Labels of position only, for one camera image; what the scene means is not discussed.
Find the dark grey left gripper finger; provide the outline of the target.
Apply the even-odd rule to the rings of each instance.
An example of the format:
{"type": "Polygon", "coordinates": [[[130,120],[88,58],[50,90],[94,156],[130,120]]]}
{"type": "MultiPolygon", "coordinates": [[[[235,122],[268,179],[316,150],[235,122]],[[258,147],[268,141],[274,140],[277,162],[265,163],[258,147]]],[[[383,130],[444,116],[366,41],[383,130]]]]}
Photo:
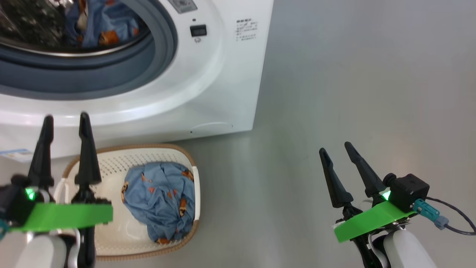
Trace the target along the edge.
{"type": "Polygon", "coordinates": [[[41,132],[29,167],[28,178],[32,186],[49,190],[54,186],[51,174],[51,143],[54,139],[54,119],[48,114],[41,127],[41,132]]]}
{"type": "Polygon", "coordinates": [[[90,116],[86,112],[80,115],[79,137],[81,151],[78,173],[75,176],[76,185],[97,185],[102,182],[100,166],[97,160],[90,116]]]}

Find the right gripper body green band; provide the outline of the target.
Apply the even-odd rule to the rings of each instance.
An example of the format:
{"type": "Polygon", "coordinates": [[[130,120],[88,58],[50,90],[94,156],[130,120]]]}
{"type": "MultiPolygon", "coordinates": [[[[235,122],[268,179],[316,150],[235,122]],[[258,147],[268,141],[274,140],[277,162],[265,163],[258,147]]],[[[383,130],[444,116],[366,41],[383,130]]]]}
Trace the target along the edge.
{"type": "Polygon", "coordinates": [[[354,206],[344,207],[347,219],[334,225],[339,243],[351,241],[357,247],[365,268],[389,268],[388,257],[374,246],[372,236],[390,227],[398,227],[415,212],[402,212],[388,201],[361,211],[354,206]]]}

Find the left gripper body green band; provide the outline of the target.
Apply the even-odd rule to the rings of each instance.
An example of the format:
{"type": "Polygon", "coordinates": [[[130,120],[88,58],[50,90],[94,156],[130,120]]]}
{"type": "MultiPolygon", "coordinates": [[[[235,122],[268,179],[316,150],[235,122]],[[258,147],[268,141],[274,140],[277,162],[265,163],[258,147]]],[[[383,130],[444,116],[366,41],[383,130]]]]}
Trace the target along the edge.
{"type": "Polygon", "coordinates": [[[92,204],[37,202],[37,193],[10,185],[10,232],[24,232],[27,244],[17,268],[93,268],[95,226],[113,220],[107,200],[92,204]]]}

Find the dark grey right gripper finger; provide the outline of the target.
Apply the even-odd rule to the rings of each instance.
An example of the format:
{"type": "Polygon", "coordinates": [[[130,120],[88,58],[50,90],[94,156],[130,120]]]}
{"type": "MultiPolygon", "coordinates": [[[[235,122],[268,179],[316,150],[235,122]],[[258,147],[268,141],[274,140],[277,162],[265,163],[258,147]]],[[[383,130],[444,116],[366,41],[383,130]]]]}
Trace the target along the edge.
{"type": "Polygon", "coordinates": [[[380,193],[383,190],[386,190],[386,186],[383,184],[382,180],[376,174],[376,172],[370,167],[367,161],[359,154],[357,149],[352,145],[351,142],[344,143],[347,154],[356,166],[362,182],[365,186],[365,194],[367,197],[377,197],[380,196],[380,193]]]}
{"type": "Polygon", "coordinates": [[[351,205],[354,199],[335,173],[334,164],[325,148],[320,148],[319,156],[332,206],[342,208],[351,205]]]}

